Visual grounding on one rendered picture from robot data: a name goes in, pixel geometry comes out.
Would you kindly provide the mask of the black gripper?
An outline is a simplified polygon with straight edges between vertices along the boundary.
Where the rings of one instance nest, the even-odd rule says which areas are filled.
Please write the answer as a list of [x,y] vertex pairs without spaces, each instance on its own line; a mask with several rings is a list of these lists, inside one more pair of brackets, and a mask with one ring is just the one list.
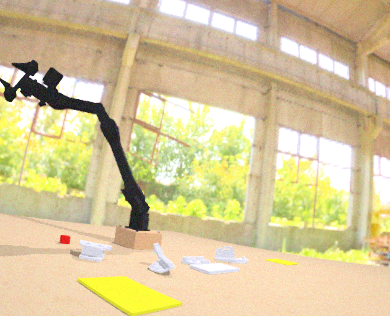
[[0,78],[0,83],[4,87],[4,98],[7,102],[12,102],[13,99],[16,98],[16,92],[20,88],[21,91],[28,92],[29,96],[32,96],[32,92],[34,87],[39,83],[36,78],[31,79],[30,76],[34,76],[35,73],[39,71],[38,69],[38,63],[35,60],[32,60],[31,62],[27,63],[11,63],[12,66],[18,68],[19,70],[22,70],[22,72],[25,73],[25,75],[17,82],[14,87],[11,87],[11,84],[6,82],[4,79]]

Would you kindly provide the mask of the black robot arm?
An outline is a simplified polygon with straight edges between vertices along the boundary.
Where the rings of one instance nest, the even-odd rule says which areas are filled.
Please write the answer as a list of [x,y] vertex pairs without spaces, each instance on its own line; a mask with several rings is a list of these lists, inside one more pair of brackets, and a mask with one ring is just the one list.
[[94,115],[97,114],[97,118],[101,123],[101,131],[111,146],[115,162],[124,181],[125,189],[121,189],[121,192],[124,195],[125,202],[128,202],[132,208],[129,226],[125,226],[125,228],[137,231],[151,231],[148,229],[148,211],[150,207],[145,201],[145,195],[135,182],[129,168],[128,160],[121,145],[118,125],[115,120],[109,118],[101,102],[94,103],[88,100],[71,98],[58,92],[59,90],[56,87],[62,78],[63,75],[61,73],[56,71],[55,68],[50,68],[42,79],[47,87],[38,83],[33,89],[32,96],[40,100],[38,103],[40,107],[45,106],[47,103],[52,109],[56,110],[72,109]]

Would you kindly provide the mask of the small red block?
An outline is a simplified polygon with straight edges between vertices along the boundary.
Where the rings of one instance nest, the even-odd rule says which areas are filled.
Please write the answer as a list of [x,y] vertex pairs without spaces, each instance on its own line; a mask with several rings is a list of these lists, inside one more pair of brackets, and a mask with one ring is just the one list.
[[70,243],[70,237],[67,235],[61,235],[60,236],[60,243],[62,244],[69,244]]

